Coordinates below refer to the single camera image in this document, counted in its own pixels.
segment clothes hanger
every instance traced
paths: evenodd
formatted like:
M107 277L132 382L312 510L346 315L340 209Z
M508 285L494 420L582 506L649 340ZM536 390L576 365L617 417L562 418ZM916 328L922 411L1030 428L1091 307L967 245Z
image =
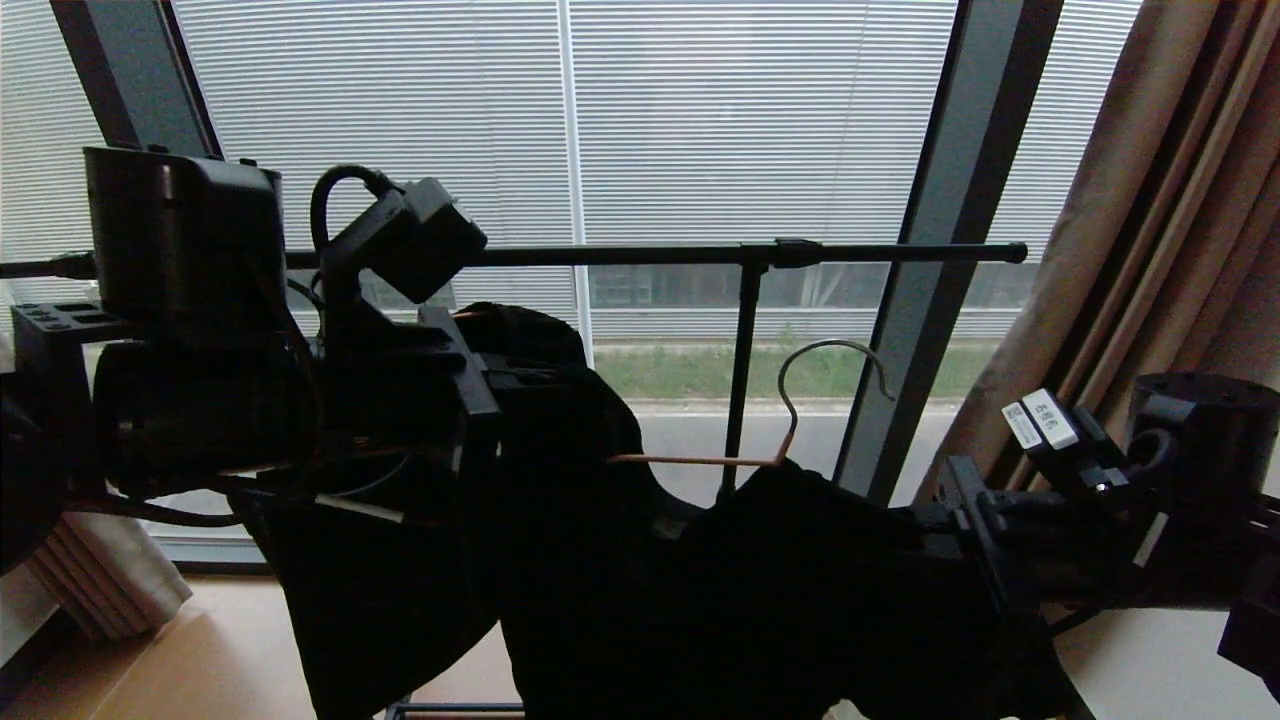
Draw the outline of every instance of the clothes hanger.
M796 437L796 427L800 424L800 414L796 413L796 406L791 401L791 396L787 395L787 370L791 368L791 364L805 352L831 346L850 347L865 355L867 359L870 360L872 365L876 366L876 377L879 379L881 395L888 400L897 400L897 397L890 392L886 386L884 364L881 363L876 351L851 340L819 340L817 342L810 342L791 355L787 355L787 359L782 361L782 366L778 368L778 395L782 396L782 404L787 406L787 413L791 415L791 427L787 428L787 434L782 438L782 445L778 446L778 452L773 457L768 460L756 460L750 457L685 457L680 455L614 455L613 457L605 460L605 462L663 462L673 465L726 465L735 468L771 468L781 465L782 461L786 460L787 452L791 450L791 442Z

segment floor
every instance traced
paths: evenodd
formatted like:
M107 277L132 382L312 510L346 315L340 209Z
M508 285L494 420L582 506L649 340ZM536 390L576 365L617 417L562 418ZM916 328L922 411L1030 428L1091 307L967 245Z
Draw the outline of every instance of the floor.
M280 587L192 578L159 633L54 659L4 720L314 719ZM518 702L500 630L413 693L419 702Z

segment beige curtain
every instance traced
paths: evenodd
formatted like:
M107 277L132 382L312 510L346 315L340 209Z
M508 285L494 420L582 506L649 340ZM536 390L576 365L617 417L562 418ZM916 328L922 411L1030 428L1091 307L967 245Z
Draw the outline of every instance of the beige curtain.
M1032 296L940 457L972 455L989 483L1027 487L1001 407L1047 387L1119 438L1134 378L1201 365L1276 242L1277 28L1280 0L1142 6Z
M191 597L178 569L132 518L65 512L27 568L95 641L159 628Z

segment corrugated metal wall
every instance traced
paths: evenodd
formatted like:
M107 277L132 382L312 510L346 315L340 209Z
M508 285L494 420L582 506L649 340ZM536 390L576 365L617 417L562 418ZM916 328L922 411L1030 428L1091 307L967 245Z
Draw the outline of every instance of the corrugated metal wall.
M311 182L358 161L440 178L495 245L572 241L581 168L598 242L892 242L952 22L948 0L365 3L179 0L230 156L284 173L289 245L306 247ZM559 12L576 106L566 106ZM1068 0L991 238L1038 258L1070 186L1137 0ZM79 147L101 142L47 3L3 4L0 254L91 245ZM566 113L576 111L579 143ZM330 227L366 204L339 186ZM10 284L17 301L83 297L70 281ZM575 318L567 268L472 269L460 304ZM965 311L957 336L1014 313ZM731 311L595 310L600 340L732 334ZM790 327L865 337L868 310L767 310ZM0 325L8 324L8 314Z

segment hanger hook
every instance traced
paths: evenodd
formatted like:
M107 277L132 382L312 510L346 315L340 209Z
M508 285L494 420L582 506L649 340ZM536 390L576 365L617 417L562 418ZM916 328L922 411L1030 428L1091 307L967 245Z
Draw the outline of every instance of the hanger hook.
M870 360L872 365L876 368L876 378L879 380L879 392L888 400L897 400L892 392L890 392L888 386L884 379L884 364L881 363L879 355L876 351L860 342L854 342L851 340L844 338L831 338L819 340L817 342L810 342L809 345L796 350L787 359L782 361L782 366L778 368L778 395L782 396L782 404L787 406L787 413L791 415L791 428L787 430L787 436L782 439L782 447L778 448L778 455L776 461L781 462L786 456L787 451L791 450L791 441L795 439L796 427L800 424L800 414L796 413L795 402L791 401L791 396L787 395L787 370L791 368L791 363L795 363L797 357L809 352L810 350L817 350L819 347L851 347Z

